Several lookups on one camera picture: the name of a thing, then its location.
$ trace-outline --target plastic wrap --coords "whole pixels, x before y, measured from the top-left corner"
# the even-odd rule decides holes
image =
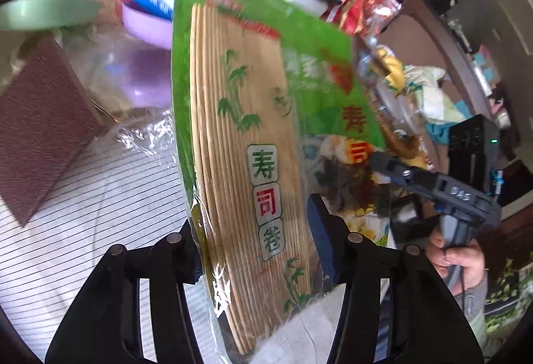
[[[171,109],[147,108],[114,125],[106,134],[122,143],[126,149],[159,158],[165,167],[177,164],[174,119]]]
[[[113,119],[171,105],[169,50],[132,38],[116,24],[65,30],[63,48],[90,98]]]
[[[246,362],[327,291],[311,193],[386,244],[388,188],[366,163],[384,141],[351,71],[350,37],[334,26],[283,0],[176,0],[174,10],[191,223],[228,354]]]

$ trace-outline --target human hand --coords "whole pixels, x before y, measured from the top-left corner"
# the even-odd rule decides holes
[[[463,267],[464,289],[471,289],[483,280],[485,275],[485,256],[478,242],[473,239],[468,247],[450,248],[446,251],[444,238],[437,227],[430,235],[427,242],[426,255],[442,278],[448,275],[448,266],[459,265]],[[463,285],[458,281],[451,289],[452,295],[463,292]]]

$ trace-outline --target brown sponge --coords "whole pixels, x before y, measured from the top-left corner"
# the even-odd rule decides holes
[[[21,225],[102,128],[63,50],[43,39],[0,96],[0,196]]]

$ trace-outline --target sushi rolling mat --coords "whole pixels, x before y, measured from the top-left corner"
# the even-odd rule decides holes
[[[247,354],[310,297],[314,246],[297,137],[292,114],[274,100],[287,91],[281,48],[276,38],[195,5],[190,56],[193,146],[209,260],[217,289],[229,290],[228,324],[239,352]],[[261,163],[270,167],[261,170]],[[270,198],[258,206],[261,193]]]

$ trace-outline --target purple bowl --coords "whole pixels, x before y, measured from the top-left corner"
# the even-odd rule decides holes
[[[145,13],[129,1],[122,3],[122,22],[133,37],[165,50],[172,48],[172,21]]]

